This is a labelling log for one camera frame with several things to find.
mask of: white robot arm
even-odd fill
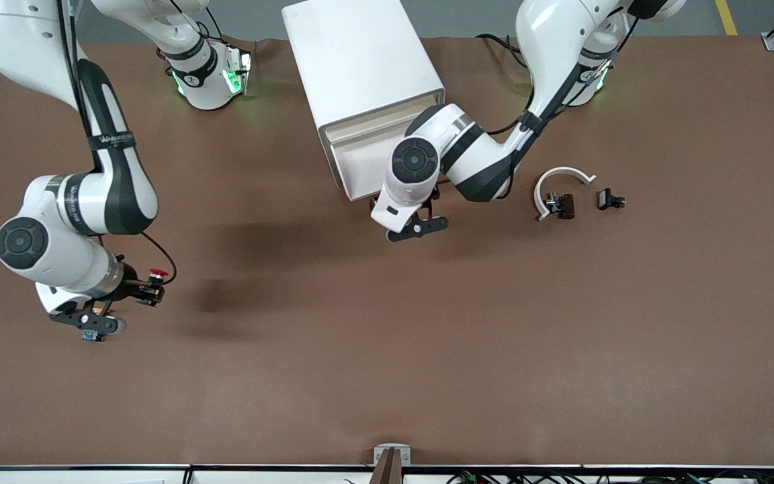
[[[0,261],[35,282],[53,321],[102,337],[124,330],[108,314],[112,301],[156,305],[163,277],[139,281],[93,237],[141,233],[157,216],[157,196],[116,92],[77,43],[67,8],[67,0],[0,0],[0,73],[80,113],[94,168],[31,181],[18,214],[0,228]]]
[[[635,18],[666,19],[684,3],[525,0],[519,7],[516,33],[533,93],[508,139],[495,141],[455,104],[428,108],[411,123],[393,152],[372,218],[390,232],[408,233],[406,224],[433,193],[438,171],[471,202],[506,196],[522,158],[547,123],[564,104],[582,104],[599,88],[615,47],[626,37],[626,13],[620,10]],[[590,87],[593,90],[581,99]],[[426,163],[417,162],[419,147],[434,151]]]
[[[221,108],[246,92],[250,52],[198,30],[187,14],[208,0],[92,0],[104,15],[124,22],[157,44],[172,66],[178,92],[199,110]]]

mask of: open white box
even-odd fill
[[[306,0],[282,9],[336,184],[381,190],[390,154],[445,90],[399,0]]]

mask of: gray floor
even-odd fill
[[[213,0],[211,9],[224,34],[245,40],[285,39],[280,10],[297,0]],[[481,33],[515,34],[515,13],[521,0],[402,0],[408,16],[423,37],[471,37]],[[770,30],[774,0],[728,0],[741,36]],[[207,15],[199,13],[207,25]],[[147,38],[99,13],[90,0],[83,1],[79,37],[88,42],[147,42]],[[637,36],[723,36],[724,28],[715,0],[689,0],[677,16],[663,24],[643,22]]]

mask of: brown tabletop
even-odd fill
[[[485,128],[526,73],[481,40],[426,40]],[[104,344],[49,321],[0,264],[0,465],[371,460],[774,465],[774,53],[638,38],[553,122],[513,195],[447,189],[446,232],[390,244],[332,181],[288,43],[252,97],[190,108],[150,45],[88,46],[157,188],[180,268]],[[90,168],[77,114],[0,77],[0,224],[37,175]],[[575,220],[534,220],[535,179]],[[599,212],[598,190],[629,205]],[[142,274],[139,237],[107,237]]]

